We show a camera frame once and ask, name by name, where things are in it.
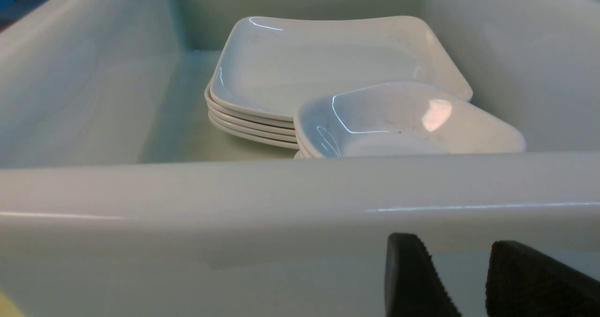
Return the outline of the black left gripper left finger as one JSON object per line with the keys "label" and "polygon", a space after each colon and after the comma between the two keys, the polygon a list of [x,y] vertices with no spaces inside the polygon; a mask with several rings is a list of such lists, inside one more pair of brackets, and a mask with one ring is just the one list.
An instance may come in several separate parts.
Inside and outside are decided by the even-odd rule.
{"label": "black left gripper left finger", "polygon": [[384,270],[387,317],[460,317],[432,257],[416,234],[388,236]]}

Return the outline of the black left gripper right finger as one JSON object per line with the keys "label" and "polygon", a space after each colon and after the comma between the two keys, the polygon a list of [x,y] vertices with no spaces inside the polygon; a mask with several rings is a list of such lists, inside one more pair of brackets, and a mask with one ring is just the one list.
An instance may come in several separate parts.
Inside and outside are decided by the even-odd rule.
{"label": "black left gripper right finger", "polygon": [[489,317],[597,317],[600,283],[523,243],[494,242],[486,312]]}

